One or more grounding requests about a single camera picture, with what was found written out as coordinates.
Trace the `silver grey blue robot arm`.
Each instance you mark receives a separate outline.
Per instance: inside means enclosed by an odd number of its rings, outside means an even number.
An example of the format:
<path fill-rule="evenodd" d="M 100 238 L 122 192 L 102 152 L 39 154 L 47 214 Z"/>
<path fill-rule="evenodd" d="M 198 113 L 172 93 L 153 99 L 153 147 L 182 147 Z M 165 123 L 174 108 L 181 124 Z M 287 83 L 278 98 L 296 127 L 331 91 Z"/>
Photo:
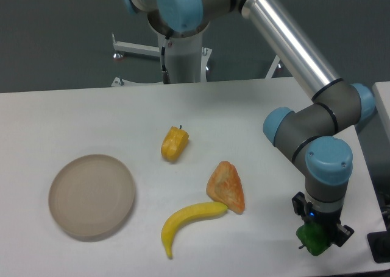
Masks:
<path fill-rule="evenodd" d="M 263 123 L 263 132 L 305 176 L 305 190 L 292 198 L 303 220 L 301 243 L 343 246 L 353 229 L 340 215 L 349 178 L 352 151 L 336 134 L 369 117 L 375 108 L 371 91 L 346 83 L 311 44 L 278 0 L 123 0 L 130 13 L 147 13 L 160 35 L 158 57 L 165 84 L 200 82 L 201 47 L 169 43 L 199 36 L 209 22 L 233 11 L 253 22 L 297 80 L 312 105 L 294 112 L 281 107 Z"/>

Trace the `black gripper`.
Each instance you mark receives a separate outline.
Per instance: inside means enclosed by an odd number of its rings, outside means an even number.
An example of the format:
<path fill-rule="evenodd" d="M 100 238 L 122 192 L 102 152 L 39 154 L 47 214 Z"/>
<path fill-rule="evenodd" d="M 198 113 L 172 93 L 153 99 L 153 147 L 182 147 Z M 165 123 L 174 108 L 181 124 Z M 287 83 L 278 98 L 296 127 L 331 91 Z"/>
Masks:
<path fill-rule="evenodd" d="M 303 192 L 298 192 L 292 198 L 294 213 L 301 217 L 305 223 L 317 223 L 324 227 L 333 228 L 330 243 L 342 247 L 354 234 L 354 229 L 342 225 L 340 221 L 342 200 L 335 202 L 321 202 L 314 198 L 306 197 Z"/>

